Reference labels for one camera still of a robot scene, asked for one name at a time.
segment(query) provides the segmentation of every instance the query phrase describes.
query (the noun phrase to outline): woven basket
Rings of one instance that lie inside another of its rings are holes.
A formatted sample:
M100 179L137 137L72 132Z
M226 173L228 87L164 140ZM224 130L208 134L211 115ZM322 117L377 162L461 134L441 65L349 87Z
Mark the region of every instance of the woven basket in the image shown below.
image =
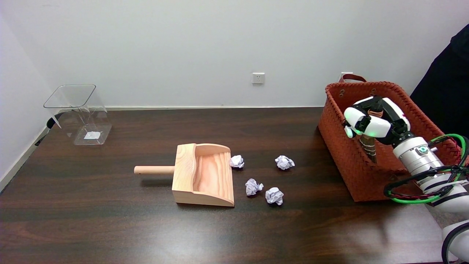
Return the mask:
M354 201L385 200L383 188L386 184L409 177L409 173L394 156L393 148L376 142L377 163L373 163L362 149L358 139L346 136L343 112L356 101L379 95L388 97L404 112L411 124L411 131L431 140L443 132L418 108L397 84L391 82L360 82L329 84L325 92L324 106L319 130L329 149ZM436 155L444 164L456 164L460 148L451 140L438 145ZM421 194L415 184L398 189L408 194Z

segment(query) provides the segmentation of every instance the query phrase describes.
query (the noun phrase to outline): dustpan handle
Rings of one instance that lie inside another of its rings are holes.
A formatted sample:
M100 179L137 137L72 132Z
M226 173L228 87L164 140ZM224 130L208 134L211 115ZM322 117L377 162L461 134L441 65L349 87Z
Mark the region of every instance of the dustpan handle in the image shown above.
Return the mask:
M174 166L135 166L135 174L173 174Z

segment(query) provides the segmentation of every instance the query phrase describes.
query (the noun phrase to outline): black cloth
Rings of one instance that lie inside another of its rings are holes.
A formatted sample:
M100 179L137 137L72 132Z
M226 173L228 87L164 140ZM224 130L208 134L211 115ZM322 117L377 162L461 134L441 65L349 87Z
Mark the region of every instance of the black cloth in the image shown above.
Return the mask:
M444 133L469 138L469 25L451 39L410 97Z

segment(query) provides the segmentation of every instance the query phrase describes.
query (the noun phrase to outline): white wall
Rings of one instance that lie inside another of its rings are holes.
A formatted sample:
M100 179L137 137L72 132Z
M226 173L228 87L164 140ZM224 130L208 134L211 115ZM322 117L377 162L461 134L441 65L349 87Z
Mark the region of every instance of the white wall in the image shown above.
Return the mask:
M411 92L469 1L3 0L1 12L51 87L96 84L107 106L322 106L341 71Z
M0 15L0 191L44 130L50 116L42 104L51 93Z

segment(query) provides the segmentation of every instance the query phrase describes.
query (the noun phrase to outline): transparent trash can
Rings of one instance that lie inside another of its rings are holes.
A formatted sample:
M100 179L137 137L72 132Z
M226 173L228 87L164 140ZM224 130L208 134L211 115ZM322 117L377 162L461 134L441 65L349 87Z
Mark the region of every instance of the transparent trash can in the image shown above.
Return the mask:
M59 86L44 108L75 145L101 145L112 127L95 85Z

